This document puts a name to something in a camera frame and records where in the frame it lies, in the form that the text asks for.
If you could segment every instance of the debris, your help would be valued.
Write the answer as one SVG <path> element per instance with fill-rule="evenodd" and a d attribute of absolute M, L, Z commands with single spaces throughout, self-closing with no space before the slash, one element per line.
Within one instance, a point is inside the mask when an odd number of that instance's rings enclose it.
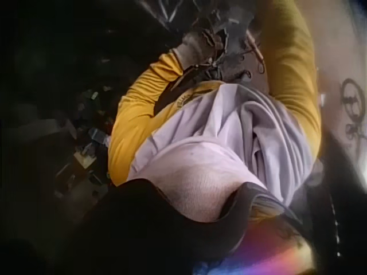
<path fill-rule="evenodd" d="M 67 122 L 65 123 L 65 128 L 68 130 L 70 135 L 76 140 L 77 131 L 76 131 L 76 128 L 74 127 L 74 125 L 71 123 L 70 120 L 67 120 Z"/>
<path fill-rule="evenodd" d="M 107 91 L 110 91 L 112 90 L 112 87 L 110 86 L 103 86 L 103 91 L 107 92 Z"/>
<path fill-rule="evenodd" d="M 98 92 L 94 92 L 92 97 L 91 97 L 91 100 L 94 100 L 98 97 Z"/>
<path fill-rule="evenodd" d="M 57 172 L 55 178 L 57 178 L 62 172 L 64 172 L 65 169 L 68 168 L 68 166 L 70 166 L 70 163 L 65 164 L 65 166 L 59 172 Z"/>
<path fill-rule="evenodd" d="M 240 21 L 238 21 L 237 19 L 234 19 L 234 18 L 230 18 L 230 19 L 228 19 L 228 21 L 232 24 L 239 24 L 240 23 Z"/>
<path fill-rule="evenodd" d="M 95 174 L 91 174 L 88 179 L 91 183 L 95 185 L 101 186 L 103 184 L 102 181 Z"/>
<path fill-rule="evenodd" d="M 79 152 L 75 152 L 74 157 L 84 169 L 87 169 L 97 159 L 96 157 L 91 157 L 89 155 L 82 156 Z"/>
<path fill-rule="evenodd" d="M 93 91 L 91 89 L 86 90 L 85 92 L 82 93 L 82 95 L 88 99 L 90 99 L 93 95 Z"/>
<path fill-rule="evenodd" d="M 95 148 L 93 146 L 93 143 L 90 142 L 88 145 L 86 145 L 80 153 L 82 156 L 85 156 L 85 155 L 94 156 Z"/>

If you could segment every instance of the hand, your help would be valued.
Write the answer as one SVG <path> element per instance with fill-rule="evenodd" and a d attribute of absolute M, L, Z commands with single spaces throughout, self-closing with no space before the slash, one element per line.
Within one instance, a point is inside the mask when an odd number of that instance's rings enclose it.
<path fill-rule="evenodd" d="M 221 38 L 201 29 L 188 33 L 182 39 L 182 44 L 173 49 L 182 69 L 203 64 L 210 58 L 214 58 L 217 51 L 223 48 Z"/>

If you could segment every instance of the sleeve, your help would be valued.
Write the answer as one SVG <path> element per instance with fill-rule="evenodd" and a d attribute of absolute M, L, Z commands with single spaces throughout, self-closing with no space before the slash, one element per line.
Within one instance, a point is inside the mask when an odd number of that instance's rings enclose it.
<path fill-rule="evenodd" d="M 163 54 L 122 97 L 108 149 L 108 170 L 115 185 L 126 180 L 136 151 L 151 134 L 146 128 L 154 116 L 155 102 L 169 82 L 181 75 L 175 55 Z"/>
<path fill-rule="evenodd" d="M 311 34 L 293 0 L 263 0 L 262 51 L 270 95 L 280 101 L 303 128 L 313 156 L 321 142 L 316 66 Z"/>

